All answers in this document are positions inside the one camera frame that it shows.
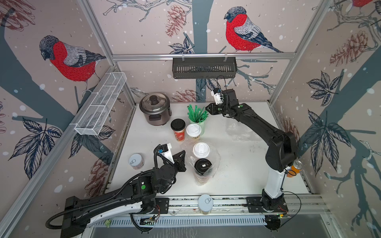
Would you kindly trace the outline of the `red cup black lid front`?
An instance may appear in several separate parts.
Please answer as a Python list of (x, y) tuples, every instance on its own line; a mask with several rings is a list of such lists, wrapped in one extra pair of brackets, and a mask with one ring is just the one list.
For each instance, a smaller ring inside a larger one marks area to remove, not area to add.
[(197, 185), (202, 186), (208, 182), (211, 166), (212, 163), (208, 159), (202, 158), (196, 161), (194, 169)]

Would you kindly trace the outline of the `clear plastic carrier bag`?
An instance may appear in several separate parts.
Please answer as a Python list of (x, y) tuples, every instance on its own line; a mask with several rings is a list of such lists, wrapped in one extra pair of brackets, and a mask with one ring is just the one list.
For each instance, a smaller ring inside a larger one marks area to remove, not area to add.
[[(192, 149), (193, 149), (193, 146), (198, 143), (198, 142), (202, 142), (202, 141), (195, 141), (195, 140), (190, 140), (190, 141), (187, 141), (185, 144), (184, 144), (184, 149), (185, 149), (185, 152), (186, 152), (186, 163), (190, 166), (191, 168), (191, 171), (192, 171), (192, 174), (194, 176), (194, 179), (195, 179), (195, 169), (194, 169), (194, 165), (196, 163), (196, 161), (199, 159), (197, 158), (193, 152), (192, 152)], [(205, 142), (206, 144), (209, 145), (210, 147), (210, 154), (209, 156), (206, 158), (208, 159), (211, 163), (212, 163), (212, 166), (210, 168), (210, 179), (212, 179), (215, 174), (217, 173), (218, 171), (218, 168), (219, 168), (219, 165), (220, 165), (220, 161), (221, 161), (221, 156), (220, 154), (218, 153), (217, 149), (211, 145), (210, 143), (207, 143)]]

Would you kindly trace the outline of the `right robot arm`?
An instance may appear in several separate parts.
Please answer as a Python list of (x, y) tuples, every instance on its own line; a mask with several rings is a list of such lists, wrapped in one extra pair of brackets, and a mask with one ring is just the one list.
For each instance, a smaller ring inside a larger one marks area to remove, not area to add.
[(284, 202), (283, 183), (288, 169), (297, 157), (297, 141), (293, 133), (284, 132), (261, 118), (249, 105), (239, 103), (235, 90), (213, 89), (214, 102), (206, 107), (211, 115), (235, 119), (254, 131), (268, 146), (265, 156), (270, 167), (267, 184), (262, 191), (262, 208), (277, 209)]

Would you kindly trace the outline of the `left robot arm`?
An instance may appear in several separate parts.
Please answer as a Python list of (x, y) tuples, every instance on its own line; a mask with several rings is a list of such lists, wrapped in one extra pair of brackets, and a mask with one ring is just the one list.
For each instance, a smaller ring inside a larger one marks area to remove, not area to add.
[(64, 211), (50, 217), (47, 229), (60, 230), (62, 238), (82, 234), (87, 227), (122, 214), (149, 214), (156, 208), (156, 196), (165, 194), (176, 183), (176, 175), (185, 172), (183, 150), (169, 161), (158, 151), (154, 162), (163, 160), (161, 167), (141, 172), (128, 179), (121, 188), (90, 199), (72, 196), (66, 199)]

